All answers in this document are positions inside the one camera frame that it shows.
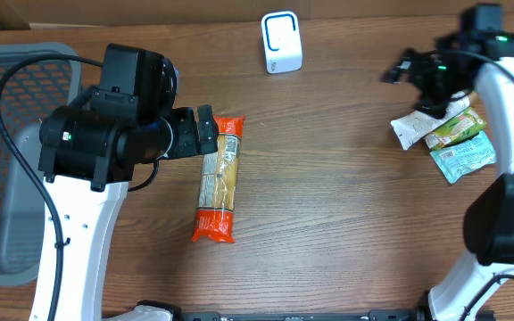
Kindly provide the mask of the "green snack packet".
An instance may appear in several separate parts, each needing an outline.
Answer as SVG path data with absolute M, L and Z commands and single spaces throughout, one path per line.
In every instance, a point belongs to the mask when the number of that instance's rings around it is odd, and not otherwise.
M 486 121 L 468 107 L 425 136 L 425 142 L 431 151 L 438 151 L 476 136 L 485 127 Z

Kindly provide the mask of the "white tube gold cap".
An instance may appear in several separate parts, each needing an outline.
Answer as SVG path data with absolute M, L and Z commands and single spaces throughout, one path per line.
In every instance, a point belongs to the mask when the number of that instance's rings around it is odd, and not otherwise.
M 473 91 L 464 94 L 462 91 L 459 91 L 454 94 L 452 98 L 455 98 L 456 101 L 448 103 L 443 118 L 436 119 L 424 112 L 414 111 L 390 122 L 404 151 L 408 150 L 421 138 L 455 117 L 458 113 L 468 108 L 477 99 L 477 93 Z

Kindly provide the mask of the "orange pasta package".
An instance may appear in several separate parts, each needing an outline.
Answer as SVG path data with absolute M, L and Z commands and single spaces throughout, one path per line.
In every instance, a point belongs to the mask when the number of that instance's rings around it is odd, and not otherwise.
M 208 238 L 216 243 L 233 243 L 234 203 L 245 116 L 215 116 L 214 119 L 219 129 L 218 150 L 203 158 L 192 241 Z

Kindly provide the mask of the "teal wet wipes packet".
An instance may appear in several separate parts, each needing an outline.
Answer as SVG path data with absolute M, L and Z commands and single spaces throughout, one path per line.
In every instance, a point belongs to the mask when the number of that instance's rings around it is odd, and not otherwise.
M 450 184 L 496 162 L 494 147 L 485 131 L 460 144 L 432 151 L 430 155 Z

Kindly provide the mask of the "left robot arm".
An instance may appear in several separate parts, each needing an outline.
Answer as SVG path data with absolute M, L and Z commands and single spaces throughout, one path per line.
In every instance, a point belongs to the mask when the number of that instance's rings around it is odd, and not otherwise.
M 217 151 L 211 107 L 175 108 L 177 89 L 168 58 L 111 44 L 89 100 L 42 122 L 38 168 L 52 204 L 32 319 L 100 319 L 112 232 L 135 166 Z

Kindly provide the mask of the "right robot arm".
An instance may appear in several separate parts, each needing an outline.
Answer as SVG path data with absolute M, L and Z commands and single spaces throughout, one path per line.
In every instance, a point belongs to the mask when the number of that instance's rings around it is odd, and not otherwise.
M 419 91 L 417 111 L 439 117 L 462 90 L 477 93 L 496 152 L 495 180 L 468 207 L 465 251 L 445 279 L 422 297 L 416 320 L 492 320 L 482 306 L 514 280 L 514 33 L 503 27 L 499 4 L 476 4 L 460 16 L 458 31 L 435 49 L 405 51 L 409 81 Z

